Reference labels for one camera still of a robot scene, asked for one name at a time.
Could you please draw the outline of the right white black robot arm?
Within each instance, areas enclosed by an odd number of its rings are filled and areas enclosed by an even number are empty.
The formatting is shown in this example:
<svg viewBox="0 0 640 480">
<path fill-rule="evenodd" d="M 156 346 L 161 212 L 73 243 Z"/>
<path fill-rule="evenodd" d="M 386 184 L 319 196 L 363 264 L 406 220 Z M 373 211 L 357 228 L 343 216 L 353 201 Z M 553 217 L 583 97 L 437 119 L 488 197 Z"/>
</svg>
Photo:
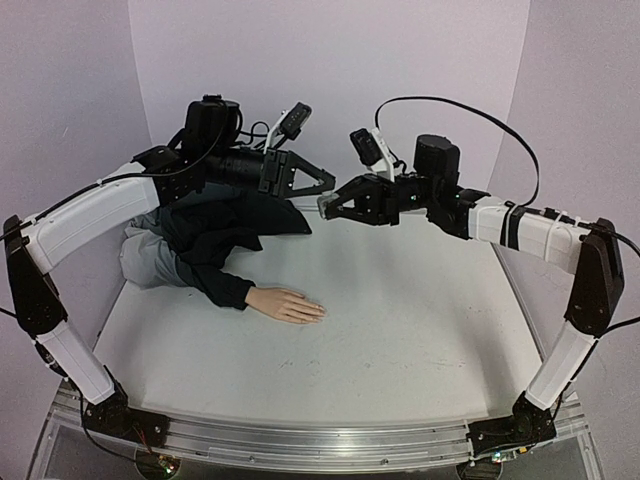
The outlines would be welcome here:
<svg viewBox="0 0 640 480">
<path fill-rule="evenodd" d="M 518 206 L 458 184 L 460 150 L 450 140 L 416 139 L 413 172 L 397 174 L 379 130 L 350 139 L 368 171 L 318 201 L 326 220 L 395 226 L 404 212 L 425 210 L 444 233 L 529 254 L 573 276 L 565 323 L 551 353 L 524 391 L 524 403 L 546 411 L 575 378 L 610 328 L 624 290 L 618 236 L 611 222 L 586 223 L 555 209 Z"/>
</svg>

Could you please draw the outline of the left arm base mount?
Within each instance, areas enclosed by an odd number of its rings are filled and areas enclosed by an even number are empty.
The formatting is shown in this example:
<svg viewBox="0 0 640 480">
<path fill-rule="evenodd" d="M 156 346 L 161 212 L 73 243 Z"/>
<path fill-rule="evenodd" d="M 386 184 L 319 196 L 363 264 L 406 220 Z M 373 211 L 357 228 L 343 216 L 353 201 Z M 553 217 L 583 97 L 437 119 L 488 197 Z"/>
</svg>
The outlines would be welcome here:
<svg viewBox="0 0 640 480">
<path fill-rule="evenodd" d="M 86 402 L 82 420 L 88 430 L 113 438 L 146 443 L 150 447 L 165 445 L 169 417 L 133 408 L 121 385 L 116 382 L 114 393 L 97 404 Z"/>
</svg>

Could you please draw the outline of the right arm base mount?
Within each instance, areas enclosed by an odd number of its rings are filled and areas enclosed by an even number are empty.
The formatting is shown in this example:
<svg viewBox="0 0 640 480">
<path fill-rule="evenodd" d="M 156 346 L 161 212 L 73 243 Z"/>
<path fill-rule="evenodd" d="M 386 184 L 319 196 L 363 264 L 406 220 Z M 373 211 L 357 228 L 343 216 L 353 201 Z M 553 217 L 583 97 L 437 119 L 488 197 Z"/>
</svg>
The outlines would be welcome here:
<svg viewBox="0 0 640 480">
<path fill-rule="evenodd" d="M 466 439 L 476 457 L 498 451 L 531 447 L 556 436 L 550 408 L 541 409 L 521 393 L 508 416 L 474 421 Z"/>
</svg>

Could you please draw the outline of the clear nail polish bottle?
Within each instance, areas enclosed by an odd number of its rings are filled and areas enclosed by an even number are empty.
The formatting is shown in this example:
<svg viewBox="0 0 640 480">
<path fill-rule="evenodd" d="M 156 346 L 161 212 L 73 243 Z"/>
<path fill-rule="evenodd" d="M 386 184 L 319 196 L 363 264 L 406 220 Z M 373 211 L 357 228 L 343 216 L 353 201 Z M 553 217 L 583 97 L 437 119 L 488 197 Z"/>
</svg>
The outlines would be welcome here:
<svg viewBox="0 0 640 480">
<path fill-rule="evenodd" d="M 328 192 L 323 193 L 317 198 L 318 212 L 322 219 L 324 220 L 329 219 L 328 209 L 331 203 L 335 201 L 337 198 L 338 198 L 338 195 L 336 193 L 328 193 Z"/>
</svg>

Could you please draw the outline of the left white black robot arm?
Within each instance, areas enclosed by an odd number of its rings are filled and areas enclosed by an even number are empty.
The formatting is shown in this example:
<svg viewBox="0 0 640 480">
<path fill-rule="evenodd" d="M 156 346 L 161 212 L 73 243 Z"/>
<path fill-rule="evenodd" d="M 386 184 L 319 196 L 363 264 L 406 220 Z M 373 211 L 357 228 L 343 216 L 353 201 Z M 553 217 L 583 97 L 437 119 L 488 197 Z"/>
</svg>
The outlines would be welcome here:
<svg viewBox="0 0 640 480">
<path fill-rule="evenodd" d="M 117 381 L 70 322 L 51 271 L 71 253 L 109 230 L 214 182 L 275 198 L 315 196 L 334 188 L 328 171 L 282 144 L 295 140 L 311 115 L 297 103 L 284 111 L 257 148 L 237 138 L 242 114 L 237 102 L 206 95 L 189 104 L 184 127 L 166 145 L 136 155 L 44 211 L 3 226 L 14 318 L 48 361 L 84 399 L 97 405 L 98 423 L 116 437 L 131 433 L 133 411 Z"/>
</svg>

